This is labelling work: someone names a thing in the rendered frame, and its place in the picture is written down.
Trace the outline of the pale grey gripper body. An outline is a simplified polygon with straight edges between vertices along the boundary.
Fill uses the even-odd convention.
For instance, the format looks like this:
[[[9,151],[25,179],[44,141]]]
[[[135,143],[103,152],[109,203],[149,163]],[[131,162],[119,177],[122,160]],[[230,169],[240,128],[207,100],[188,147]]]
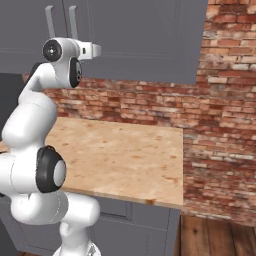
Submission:
[[[102,47],[100,45],[93,44],[92,49],[94,58],[99,57],[102,54]]]

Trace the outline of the grey base cabinet door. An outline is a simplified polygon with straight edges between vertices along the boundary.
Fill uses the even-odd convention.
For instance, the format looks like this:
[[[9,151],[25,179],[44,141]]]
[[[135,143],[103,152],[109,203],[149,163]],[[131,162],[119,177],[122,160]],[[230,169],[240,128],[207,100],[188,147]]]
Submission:
[[[59,223],[36,226],[16,221],[11,214],[8,197],[0,197],[0,219],[19,251],[52,256],[61,246]]]
[[[166,232],[161,229],[100,218],[89,233],[102,256],[164,256]]]

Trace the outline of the dark grey appliance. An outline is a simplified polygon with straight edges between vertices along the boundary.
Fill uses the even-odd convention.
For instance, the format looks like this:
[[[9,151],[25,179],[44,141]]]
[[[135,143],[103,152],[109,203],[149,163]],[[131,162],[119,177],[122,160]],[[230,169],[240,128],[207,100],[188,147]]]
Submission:
[[[25,82],[21,74],[0,73],[0,141],[2,129],[18,105]]]

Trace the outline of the grey drawer front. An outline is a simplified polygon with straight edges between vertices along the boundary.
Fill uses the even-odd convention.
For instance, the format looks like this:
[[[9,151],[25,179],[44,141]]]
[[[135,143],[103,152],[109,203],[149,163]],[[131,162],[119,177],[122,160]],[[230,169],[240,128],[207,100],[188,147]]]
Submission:
[[[139,226],[167,229],[169,208],[129,201],[96,197],[103,218],[120,220]]]

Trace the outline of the grey wall cabinet door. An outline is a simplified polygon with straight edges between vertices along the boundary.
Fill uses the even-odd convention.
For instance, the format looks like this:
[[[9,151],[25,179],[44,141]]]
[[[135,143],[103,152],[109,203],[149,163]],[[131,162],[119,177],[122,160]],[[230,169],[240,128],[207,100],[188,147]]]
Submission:
[[[88,78],[193,84],[208,0],[63,0],[76,5],[78,39],[102,47]]]
[[[55,36],[66,37],[62,0],[0,0],[0,73],[29,73],[35,63],[45,62],[47,10]]]

